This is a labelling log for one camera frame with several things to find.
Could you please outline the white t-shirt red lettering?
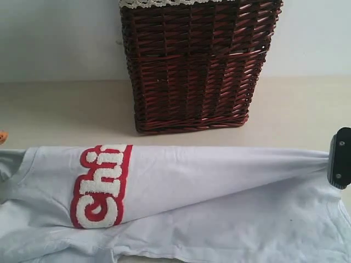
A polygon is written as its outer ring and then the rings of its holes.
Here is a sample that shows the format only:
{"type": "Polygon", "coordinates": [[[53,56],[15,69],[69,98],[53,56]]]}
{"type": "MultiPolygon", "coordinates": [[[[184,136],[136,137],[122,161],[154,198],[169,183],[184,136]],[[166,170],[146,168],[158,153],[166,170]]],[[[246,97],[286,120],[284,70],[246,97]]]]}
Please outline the white t-shirt red lettering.
{"type": "Polygon", "coordinates": [[[1,151],[1,262],[350,262],[327,154],[98,145],[1,151]]]}

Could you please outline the dark red wicker basket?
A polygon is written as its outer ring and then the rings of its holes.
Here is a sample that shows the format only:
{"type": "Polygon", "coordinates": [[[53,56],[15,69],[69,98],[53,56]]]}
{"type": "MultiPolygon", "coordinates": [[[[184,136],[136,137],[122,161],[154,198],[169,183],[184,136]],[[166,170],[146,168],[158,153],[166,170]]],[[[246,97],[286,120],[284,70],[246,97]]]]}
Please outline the dark red wicker basket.
{"type": "Polygon", "coordinates": [[[120,8],[136,130],[244,125],[282,5],[243,0],[120,8]]]}

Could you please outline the orange neck label tag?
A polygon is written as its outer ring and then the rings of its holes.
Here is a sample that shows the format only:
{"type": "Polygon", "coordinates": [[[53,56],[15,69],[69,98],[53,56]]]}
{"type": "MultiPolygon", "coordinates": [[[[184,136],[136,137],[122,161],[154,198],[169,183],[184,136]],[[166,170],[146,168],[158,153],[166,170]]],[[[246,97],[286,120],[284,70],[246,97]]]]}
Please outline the orange neck label tag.
{"type": "Polygon", "coordinates": [[[5,143],[7,138],[8,138],[8,133],[4,131],[0,131],[0,144],[5,143]]]}

